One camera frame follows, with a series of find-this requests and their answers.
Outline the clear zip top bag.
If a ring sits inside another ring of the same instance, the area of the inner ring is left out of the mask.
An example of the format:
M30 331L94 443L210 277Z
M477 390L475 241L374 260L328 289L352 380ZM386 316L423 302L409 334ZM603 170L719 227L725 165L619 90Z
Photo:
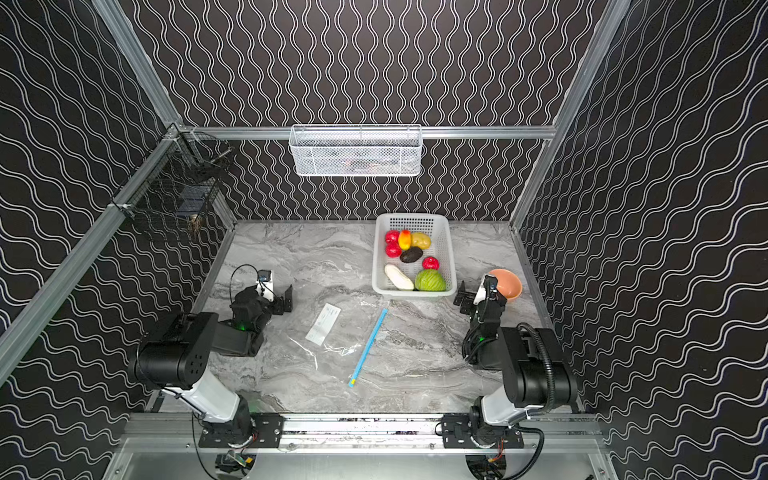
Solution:
M389 303L325 303L310 325L288 334L316 374L355 388L388 314Z

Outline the yellow potato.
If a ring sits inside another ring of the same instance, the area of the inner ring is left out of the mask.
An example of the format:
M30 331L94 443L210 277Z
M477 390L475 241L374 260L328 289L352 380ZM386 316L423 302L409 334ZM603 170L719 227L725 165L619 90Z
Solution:
M432 244L431 238L422 232L411 233L411 246L427 250Z

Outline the red yellow mango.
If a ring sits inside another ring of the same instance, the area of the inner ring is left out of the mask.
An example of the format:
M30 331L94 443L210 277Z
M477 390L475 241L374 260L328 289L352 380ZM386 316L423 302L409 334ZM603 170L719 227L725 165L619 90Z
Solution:
M397 243L402 251L407 251L412 246L412 233L409 230L401 230L398 235Z

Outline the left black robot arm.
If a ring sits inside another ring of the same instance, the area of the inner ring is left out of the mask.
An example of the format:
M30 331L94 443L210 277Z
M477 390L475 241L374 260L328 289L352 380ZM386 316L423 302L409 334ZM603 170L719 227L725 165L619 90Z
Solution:
M218 380L208 367L209 357L256 356L271 318L293 310L293 288L277 295L264 283L254 285L235 295L230 309L232 317L224 321L213 312L182 312L158 321L139 344L129 376L172 394L206 427L226 425L247 435L247 401Z

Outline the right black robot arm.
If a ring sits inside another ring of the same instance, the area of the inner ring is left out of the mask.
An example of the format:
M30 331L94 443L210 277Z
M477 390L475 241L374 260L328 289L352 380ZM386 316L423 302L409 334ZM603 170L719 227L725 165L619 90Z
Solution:
M460 285L453 304L469 316L461 343L463 359L476 369L502 375L497 390L475 401L470 413L475 429L512 426L577 405L577 382L554 331L526 322L504 326L507 298L496 277L485 276L475 293Z

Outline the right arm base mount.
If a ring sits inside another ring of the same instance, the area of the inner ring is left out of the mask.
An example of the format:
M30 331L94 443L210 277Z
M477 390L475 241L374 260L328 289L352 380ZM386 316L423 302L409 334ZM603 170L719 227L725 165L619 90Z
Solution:
M446 449L518 449L524 446L521 433L511 426L492 426L480 416L479 411L445 414L436 429Z

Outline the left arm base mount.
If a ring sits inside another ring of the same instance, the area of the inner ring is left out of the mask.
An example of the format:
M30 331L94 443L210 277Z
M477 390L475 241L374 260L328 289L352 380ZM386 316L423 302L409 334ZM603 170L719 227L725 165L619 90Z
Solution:
M197 445L201 448L277 448L285 418L277 413L252 413L226 423L203 423Z

